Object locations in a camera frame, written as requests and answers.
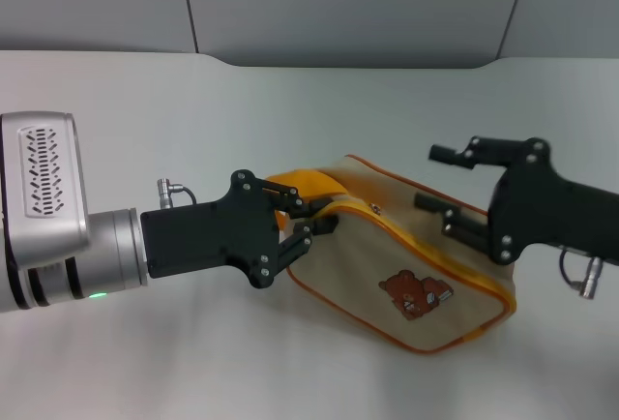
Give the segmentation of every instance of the table surface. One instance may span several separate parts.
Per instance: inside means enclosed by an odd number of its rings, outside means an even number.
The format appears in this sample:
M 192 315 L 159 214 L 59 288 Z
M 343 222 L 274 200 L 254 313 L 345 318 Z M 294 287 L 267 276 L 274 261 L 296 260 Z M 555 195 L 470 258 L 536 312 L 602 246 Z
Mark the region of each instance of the table surface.
M 162 176 L 199 199 L 353 153 L 486 207 L 500 170 L 427 160 L 472 135 L 545 137 L 568 178 L 619 191 L 619 60 L 504 59 L 476 70 L 237 68 L 202 55 L 0 52 L 1 111 L 74 114 L 90 212 L 158 207 Z M 518 311 L 440 355 L 388 345 L 282 275 L 223 267 L 0 316 L 12 419 L 617 418 L 619 270 L 596 300 L 557 251 L 516 267 Z M 572 273 L 584 262 L 574 258 Z

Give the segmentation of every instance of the ventilation grille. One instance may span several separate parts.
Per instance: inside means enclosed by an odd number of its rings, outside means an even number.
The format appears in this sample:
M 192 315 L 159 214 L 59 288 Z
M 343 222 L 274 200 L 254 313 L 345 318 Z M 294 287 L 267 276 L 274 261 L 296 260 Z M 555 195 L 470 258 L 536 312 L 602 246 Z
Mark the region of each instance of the ventilation grille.
M 31 127 L 21 133 L 26 182 L 26 215 L 53 217 L 62 211 L 62 160 L 57 132 L 51 126 Z

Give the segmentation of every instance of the metal connector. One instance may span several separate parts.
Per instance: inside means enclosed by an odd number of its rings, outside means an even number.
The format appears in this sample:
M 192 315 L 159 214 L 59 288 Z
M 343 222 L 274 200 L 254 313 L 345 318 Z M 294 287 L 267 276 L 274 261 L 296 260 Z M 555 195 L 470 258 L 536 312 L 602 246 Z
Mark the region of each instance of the metal connector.
M 585 299 L 593 299 L 596 295 L 596 288 L 598 287 L 598 279 L 602 274 L 602 268 L 604 266 L 604 261 L 598 257 L 593 257 L 589 261 L 589 266 L 587 267 L 587 274 L 582 281 L 582 286 L 580 287 L 580 297 Z
M 157 180 L 157 190 L 159 191 L 159 206 L 161 209 L 171 209 L 174 207 L 172 203 L 172 197 L 170 194 L 170 180 L 167 178 L 160 178 Z
M 175 183 L 173 185 L 168 185 L 168 189 L 171 193 L 182 193 L 185 187 L 183 185 Z

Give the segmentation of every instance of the beige pouch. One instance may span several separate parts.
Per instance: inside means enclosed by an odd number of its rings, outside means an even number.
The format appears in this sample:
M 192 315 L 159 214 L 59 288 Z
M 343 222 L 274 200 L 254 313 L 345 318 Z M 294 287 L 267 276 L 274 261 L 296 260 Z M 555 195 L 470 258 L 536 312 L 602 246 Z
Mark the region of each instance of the beige pouch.
M 440 216 L 415 209 L 413 199 L 435 195 L 485 222 L 483 211 L 354 156 L 270 180 L 296 187 L 304 200 L 332 197 L 317 217 L 339 217 L 335 232 L 315 236 L 288 268 L 290 277 L 388 341 L 433 353 L 481 336 L 516 310 L 514 266 L 443 235 Z

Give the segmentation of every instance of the bear print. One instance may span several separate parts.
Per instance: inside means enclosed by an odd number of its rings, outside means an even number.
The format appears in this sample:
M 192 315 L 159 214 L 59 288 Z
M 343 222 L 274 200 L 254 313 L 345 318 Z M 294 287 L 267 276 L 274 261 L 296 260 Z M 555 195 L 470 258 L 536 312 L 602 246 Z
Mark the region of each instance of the bear print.
M 410 270 L 401 270 L 378 286 L 387 291 L 407 320 L 427 314 L 454 295 L 452 287 L 444 281 L 430 277 L 419 280 Z

